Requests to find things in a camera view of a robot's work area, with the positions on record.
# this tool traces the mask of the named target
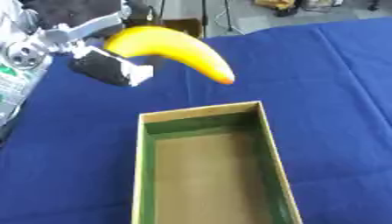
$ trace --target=cardboard box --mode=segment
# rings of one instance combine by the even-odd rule
[[[302,223],[258,101],[142,114],[133,224]]]
[[[284,10],[292,7],[295,0],[255,0],[255,4]]]

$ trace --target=blue cloth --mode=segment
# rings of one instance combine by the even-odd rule
[[[56,59],[0,151],[0,223],[128,223],[139,113],[261,100],[304,223],[390,224],[391,28],[384,18],[211,38],[232,86],[167,60],[139,87],[112,87]]]

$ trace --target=robotic arm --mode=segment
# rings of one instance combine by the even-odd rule
[[[0,6],[0,131],[46,74],[54,54],[71,54],[70,68],[117,86],[137,86],[152,66],[125,57],[159,54],[230,84],[228,64],[195,38],[158,25],[155,11],[140,3],[108,0],[3,0]],[[90,45],[105,39],[105,49]]]

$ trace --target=box bottom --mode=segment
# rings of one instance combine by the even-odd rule
[[[155,142],[155,223],[271,223],[255,135],[227,130]]]

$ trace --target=yellow banana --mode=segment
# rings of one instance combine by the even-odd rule
[[[105,49],[125,58],[158,54],[182,62],[219,83],[232,84],[235,80],[228,63],[207,44],[164,27],[125,29],[110,38]]]

